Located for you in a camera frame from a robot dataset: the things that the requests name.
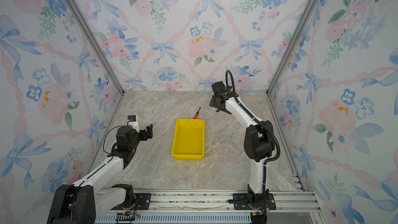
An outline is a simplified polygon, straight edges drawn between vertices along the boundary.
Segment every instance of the floral wallpaper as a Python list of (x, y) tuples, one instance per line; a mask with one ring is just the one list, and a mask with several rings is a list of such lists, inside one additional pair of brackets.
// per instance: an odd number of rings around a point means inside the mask
[[(166, 91), (211, 90), (227, 68), (239, 90), (266, 90), (307, 4), (76, 1), (125, 90)], [(308, 56), (304, 49), (297, 52), (298, 59)]]
[(397, 0), (320, 0), (272, 95), (329, 224), (398, 223)]
[(0, 222), (45, 223), (82, 178), (120, 94), (64, 0), (2, 0)]

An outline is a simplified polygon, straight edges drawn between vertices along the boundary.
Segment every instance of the robotic arm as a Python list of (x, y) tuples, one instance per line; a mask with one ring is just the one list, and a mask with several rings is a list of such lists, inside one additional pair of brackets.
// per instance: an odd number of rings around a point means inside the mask
[(117, 205), (125, 210), (133, 209), (138, 202), (131, 185), (116, 184), (104, 194), (97, 193), (127, 167), (139, 142), (149, 138), (152, 138), (152, 124), (140, 130), (137, 117), (128, 116), (127, 125), (117, 130), (116, 143), (104, 162), (72, 185), (57, 188), (47, 224), (92, 224)]
[[(232, 86), (228, 86), (228, 74)], [(270, 121), (263, 121), (254, 115), (242, 103), (235, 92), (232, 73), (227, 70), (225, 73), (226, 86), (223, 82), (212, 84), (214, 95), (211, 98), (210, 106), (217, 108), (217, 112), (223, 111), (232, 114), (243, 127), (246, 127), (244, 149), (250, 161), (250, 181), (248, 184), (247, 201), (253, 209), (262, 208), (260, 215), (266, 216), (266, 201), (270, 201), (272, 194), (266, 190), (266, 169), (267, 163), (275, 161), (280, 156), (279, 143), (273, 134)], [(272, 151), (277, 149), (275, 157)]]

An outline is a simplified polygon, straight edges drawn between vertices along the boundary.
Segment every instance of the yellow plastic bin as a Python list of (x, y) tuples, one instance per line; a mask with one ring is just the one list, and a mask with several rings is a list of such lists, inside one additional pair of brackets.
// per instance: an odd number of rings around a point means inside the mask
[(172, 156), (175, 159), (202, 160), (205, 156), (205, 121), (177, 119)]

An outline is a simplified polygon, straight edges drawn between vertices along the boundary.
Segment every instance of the black mounting plate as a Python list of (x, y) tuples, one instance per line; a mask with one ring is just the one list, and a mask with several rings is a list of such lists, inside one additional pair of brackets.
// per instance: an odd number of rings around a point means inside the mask
[[(239, 201), (239, 202), (234, 202), (234, 209), (235, 210), (254, 210), (257, 211), (256, 209), (253, 209), (249, 205), (249, 201), (245, 201), (245, 199), (248, 198), (247, 193), (244, 194), (232, 194), (233, 200), (234, 201)], [(269, 208), (269, 210), (276, 210), (276, 204), (275, 204), (275, 199), (273, 197), (273, 194), (269, 194), (269, 199), (266, 201), (266, 206)]]
[[(138, 200), (136, 210), (148, 210), (150, 204), (150, 193), (134, 193), (134, 196)], [(118, 205), (112, 210), (124, 210), (123, 208), (119, 207)]]

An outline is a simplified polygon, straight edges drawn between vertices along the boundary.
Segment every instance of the marble tabletop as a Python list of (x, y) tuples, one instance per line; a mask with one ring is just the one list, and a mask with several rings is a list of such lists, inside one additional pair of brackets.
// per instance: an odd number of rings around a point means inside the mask
[[(255, 115), (275, 125), (265, 93), (238, 94)], [(243, 148), (246, 129), (232, 115), (210, 107), (211, 96), (211, 91), (127, 91), (111, 127), (126, 124), (127, 115), (138, 115), (140, 129), (153, 123), (153, 138), (141, 141), (130, 164), (105, 186), (127, 183), (135, 188), (247, 190), (250, 160)], [(193, 118), (199, 107), (198, 119), (205, 120), (205, 156), (203, 160), (176, 160), (171, 155), (176, 120)], [(109, 133), (105, 150), (110, 151), (116, 142), (116, 131)], [(101, 149), (93, 168), (106, 155)], [(267, 187), (295, 191), (291, 174), (282, 149), (281, 157), (269, 163)]]

